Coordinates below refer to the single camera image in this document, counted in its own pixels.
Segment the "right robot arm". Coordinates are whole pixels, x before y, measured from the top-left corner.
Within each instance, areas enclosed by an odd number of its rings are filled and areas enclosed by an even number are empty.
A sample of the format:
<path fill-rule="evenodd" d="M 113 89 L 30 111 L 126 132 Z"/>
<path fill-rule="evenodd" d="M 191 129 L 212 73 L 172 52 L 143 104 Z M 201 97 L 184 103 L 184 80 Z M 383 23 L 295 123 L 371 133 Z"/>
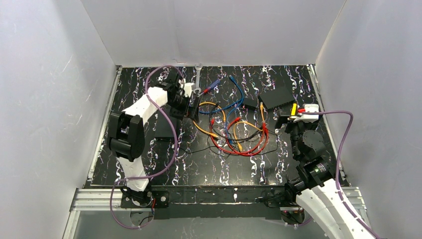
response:
<path fill-rule="evenodd" d="M 303 208 L 330 239 L 377 239 L 358 214 L 339 183 L 339 163 L 332 166 L 322 158 L 326 152 L 323 136 L 316 128 L 321 113 L 302 111 L 281 115 L 275 128 L 286 125 L 298 178 L 285 184 L 290 200 Z"/>

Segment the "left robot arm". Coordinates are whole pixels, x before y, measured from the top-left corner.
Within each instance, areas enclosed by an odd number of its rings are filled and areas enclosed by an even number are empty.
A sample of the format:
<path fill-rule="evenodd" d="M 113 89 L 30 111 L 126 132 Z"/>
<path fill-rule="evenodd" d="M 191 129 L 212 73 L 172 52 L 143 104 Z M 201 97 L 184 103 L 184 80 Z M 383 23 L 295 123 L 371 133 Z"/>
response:
<path fill-rule="evenodd" d="M 187 83 L 180 73 L 168 76 L 165 80 L 145 82 L 145 94 L 133 105 L 120 113 L 111 113 L 108 120 L 107 146 L 123 167 L 126 186 L 136 192 L 143 192 L 150 178 L 157 177 L 169 169 L 153 175 L 146 175 L 142 161 L 145 148 L 144 126 L 157 111 L 167 121 L 173 136 L 175 147 L 178 147 L 178 134 L 171 118 L 197 119 L 199 100 L 190 106 L 191 98 L 197 90 L 195 83 Z"/>

